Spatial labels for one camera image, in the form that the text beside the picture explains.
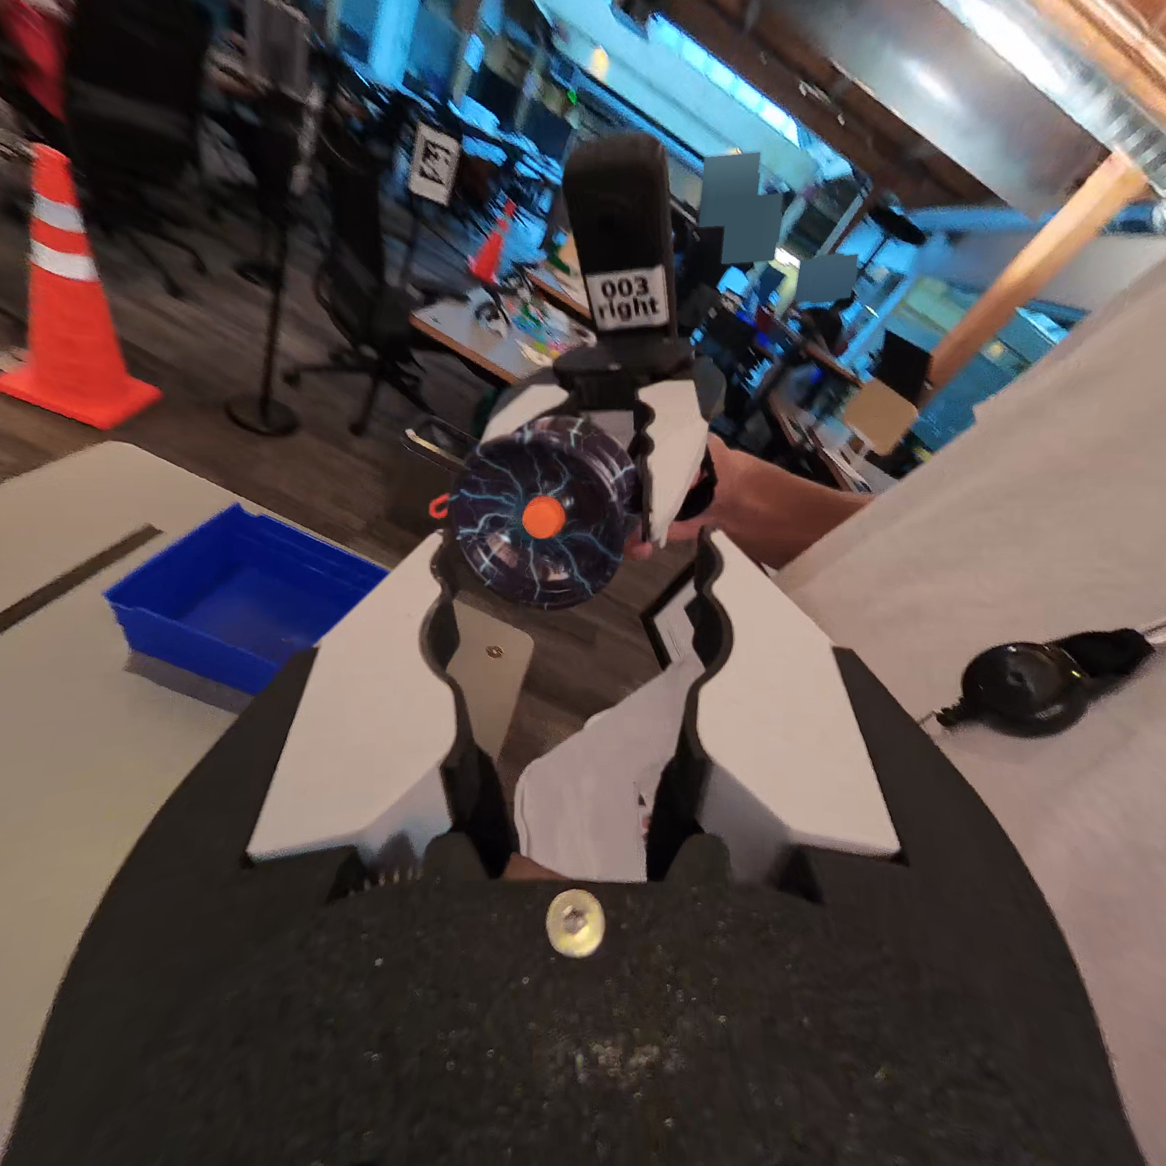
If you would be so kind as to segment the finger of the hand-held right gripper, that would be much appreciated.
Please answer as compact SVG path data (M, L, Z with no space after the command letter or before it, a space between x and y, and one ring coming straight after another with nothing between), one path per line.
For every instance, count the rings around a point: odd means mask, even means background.
M479 448L487 442L505 438L537 416L561 408L567 398L569 391L551 381L531 381L527 385L509 387L487 416L475 446Z
M640 535L664 547L707 448L707 420L691 375L640 387L634 395L634 468Z

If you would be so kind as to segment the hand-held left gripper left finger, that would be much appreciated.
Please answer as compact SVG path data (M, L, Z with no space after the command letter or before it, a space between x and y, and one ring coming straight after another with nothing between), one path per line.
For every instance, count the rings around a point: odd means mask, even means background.
M426 537L317 642L247 859L354 849L382 872L459 833L501 874L513 630L453 601L459 561Z

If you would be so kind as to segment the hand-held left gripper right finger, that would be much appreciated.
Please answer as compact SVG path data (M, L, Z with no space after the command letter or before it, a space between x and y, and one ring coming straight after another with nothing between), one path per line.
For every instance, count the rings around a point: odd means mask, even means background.
M733 876L779 876L797 849L890 861L900 841L830 638L725 533L693 557L697 674L662 767L646 874L717 837Z

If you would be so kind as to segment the dark lightning-print yo-yo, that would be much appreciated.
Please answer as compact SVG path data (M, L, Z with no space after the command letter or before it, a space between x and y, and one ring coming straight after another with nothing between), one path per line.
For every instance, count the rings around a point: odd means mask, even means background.
M640 506L638 470L616 438L582 416L545 414L467 454L446 517L487 591L567 609L612 581Z

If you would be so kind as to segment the person's right forearm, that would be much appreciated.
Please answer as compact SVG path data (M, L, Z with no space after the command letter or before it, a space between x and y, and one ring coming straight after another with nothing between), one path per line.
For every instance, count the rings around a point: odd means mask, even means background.
M789 565L872 502L872 494L828 488L767 462L751 468L743 492L743 531L735 539L771 569Z

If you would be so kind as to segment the white desk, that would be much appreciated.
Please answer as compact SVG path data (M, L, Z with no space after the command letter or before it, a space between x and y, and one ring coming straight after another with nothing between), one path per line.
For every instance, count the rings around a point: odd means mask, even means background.
M229 504L130 444L1 486L1 603L162 531L1 634L1 1164L85 1164L152 1045L354 849L245 855L313 648L229 718L124 668L103 591Z

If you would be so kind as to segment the person's right hand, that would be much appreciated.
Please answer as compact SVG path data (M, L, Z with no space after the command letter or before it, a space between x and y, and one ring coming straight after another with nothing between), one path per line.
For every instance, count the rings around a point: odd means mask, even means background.
M713 432L707 434L705 462L693 484L699 486L711 474L715 478L711 500L699 515L676 519L668 531L670 539L695 539L703 525L717 527L733 537L753 561L777 571L783 551L773 549L771 537L779 533L785 472L729 448Z

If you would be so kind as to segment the wood-edged background table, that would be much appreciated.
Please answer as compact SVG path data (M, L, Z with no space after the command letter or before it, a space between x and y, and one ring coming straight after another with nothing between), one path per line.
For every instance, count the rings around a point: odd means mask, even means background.
M485 291L467 299L438 299L410 313L410 325L420 335L453 353L503 385L515 385L547 371L555 359L574 347L590 347L590 329L541 299L519 303L503 297L505 313Z

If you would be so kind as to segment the small orange traffic cone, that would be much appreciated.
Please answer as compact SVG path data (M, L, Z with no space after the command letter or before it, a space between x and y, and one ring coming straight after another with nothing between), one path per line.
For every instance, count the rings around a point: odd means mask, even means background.
M503 256L503 246L507 240L507 232L513 222L517 206L511 198L503 202L501 214L495 218L493 226L487 230L481 246L467 258L467 274L483 285L497 285L499 281L499 264Z

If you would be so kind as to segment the blue plastic bin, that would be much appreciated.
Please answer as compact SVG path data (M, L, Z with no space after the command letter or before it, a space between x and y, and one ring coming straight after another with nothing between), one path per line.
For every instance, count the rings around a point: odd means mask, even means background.
M356 553L231 504L104 591L126 646L257 694L388 575Z

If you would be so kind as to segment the marker sign on stand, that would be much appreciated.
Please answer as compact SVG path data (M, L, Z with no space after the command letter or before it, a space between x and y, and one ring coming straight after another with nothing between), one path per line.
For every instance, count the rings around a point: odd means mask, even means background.
M410 224L398 283L404 283L412 272L416 242L420 236L422 204L446 210L453 198L459 153L459 139L428 121L416 123L406 174Z

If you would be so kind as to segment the black office chair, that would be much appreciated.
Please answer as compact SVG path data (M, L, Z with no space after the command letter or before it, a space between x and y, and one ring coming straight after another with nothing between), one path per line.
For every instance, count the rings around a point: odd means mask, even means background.
M335 145L317 153L327 176L329 236L313 287L342 347L323 363L291 363L281 379L299 387L307 375L364 377L366 393L348 424L350 434L362 436L382 387L426 408L414 361L414 297L386 280L376 170L362 153L346 157Z
M97 230L120 238L184 297L146 238L196 248L166 230L178 226L152 204L196 166L198 113L212 18L198 2L75 2L65 38L63 109L69 161L83 208Z

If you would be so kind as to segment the beige back chair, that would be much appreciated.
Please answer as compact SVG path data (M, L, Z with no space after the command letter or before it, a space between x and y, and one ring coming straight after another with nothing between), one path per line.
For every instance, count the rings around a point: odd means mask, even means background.
M840 422L866 452L880 458L896 448L916 420L918 406L876 377L864 381L840 410Z

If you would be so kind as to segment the white paper sheet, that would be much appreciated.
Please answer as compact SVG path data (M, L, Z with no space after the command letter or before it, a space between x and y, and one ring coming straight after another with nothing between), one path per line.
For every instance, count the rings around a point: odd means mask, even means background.
M701 674L693 654L672 662L523 769L513 821L525 859L584 882L646 882L654 795Z

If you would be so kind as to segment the black badge reel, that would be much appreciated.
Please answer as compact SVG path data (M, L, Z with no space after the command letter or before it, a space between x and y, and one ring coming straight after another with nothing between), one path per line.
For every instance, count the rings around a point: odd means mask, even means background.
M1163 621L997 644L967 662L957 700L923 720L941 730L979 724L1003 736L1056 736L1161 652Z

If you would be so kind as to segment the black round-base pole stand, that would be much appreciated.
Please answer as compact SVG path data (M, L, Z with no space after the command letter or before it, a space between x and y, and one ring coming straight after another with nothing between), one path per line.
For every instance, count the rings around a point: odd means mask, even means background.
M269 226L271 256L265 266L269 303L255 395L229 398L225 416L237 428L265 438L291 436L299 428L299 416L287 404L275 400L273 375L283 321L293 176L299 164L303 113L301 99L277 85L265 87L255 99L257 125L251 133L249 153L243 155L247 163L253 163L255 202L263 224Z

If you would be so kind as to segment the black tape strip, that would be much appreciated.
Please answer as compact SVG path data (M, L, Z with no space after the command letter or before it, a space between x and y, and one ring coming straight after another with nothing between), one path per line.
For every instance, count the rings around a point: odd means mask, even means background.
M91 557L69 567L61 575L55 575L45 585L27 593L19 601L7 605L5 609L1 609L1 634L17 627L19 623L27 621L29 617L37 615L51 603L63 599L71 591L79 589L81 585L85 585L104 569L112 567L114 563L124 561L132 551L148 545L158 535L162 535L158 527L140 525L124 537L120 537L118 541L99 549Z

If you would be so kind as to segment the large orange traffic cone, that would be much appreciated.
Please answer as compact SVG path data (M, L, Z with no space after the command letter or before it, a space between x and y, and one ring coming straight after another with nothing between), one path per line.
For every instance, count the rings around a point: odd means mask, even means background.
M31 163L25 357L1 395L112 430L162 393L124 365L69 161L35 145Z

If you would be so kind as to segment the silver ventilation duct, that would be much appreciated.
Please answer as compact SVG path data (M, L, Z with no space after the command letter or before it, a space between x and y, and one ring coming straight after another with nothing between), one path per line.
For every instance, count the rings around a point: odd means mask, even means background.
M1033 2L777 2L852 85L1029 218L1096 155L1163 194L1163 115L1054 32Z

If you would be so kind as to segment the wooden post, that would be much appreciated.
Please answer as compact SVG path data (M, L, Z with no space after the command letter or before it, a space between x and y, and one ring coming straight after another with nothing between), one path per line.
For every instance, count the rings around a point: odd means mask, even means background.
M1126 153L1112 153L1080 184L1066 204L1015 254L997 280L935 345L927 385L918 400L927 404L973 355L1033 299L1102 228L1148 192L1148 180Z

